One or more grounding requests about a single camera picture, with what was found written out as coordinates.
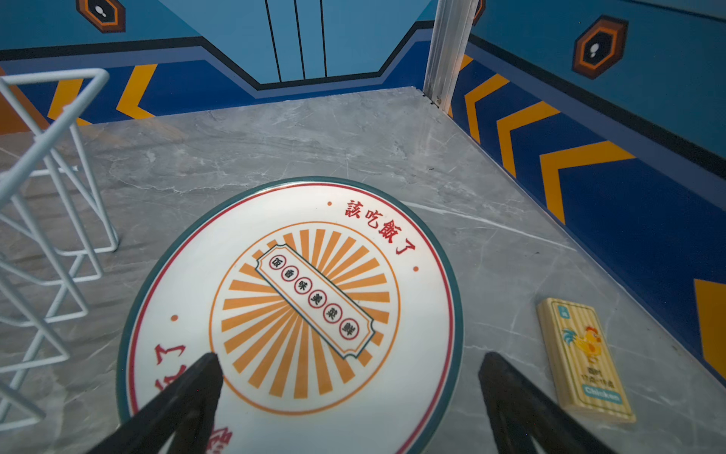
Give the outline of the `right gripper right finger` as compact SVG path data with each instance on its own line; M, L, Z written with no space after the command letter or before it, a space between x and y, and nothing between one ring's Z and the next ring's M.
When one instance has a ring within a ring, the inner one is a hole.
M611 453L499 353L486 353L478 380L500 453Z

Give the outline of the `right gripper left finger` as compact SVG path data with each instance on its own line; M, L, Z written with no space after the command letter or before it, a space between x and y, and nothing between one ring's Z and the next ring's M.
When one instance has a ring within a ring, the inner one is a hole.
M93 453L204 453L212 434L223 374L214 353L200 357Z

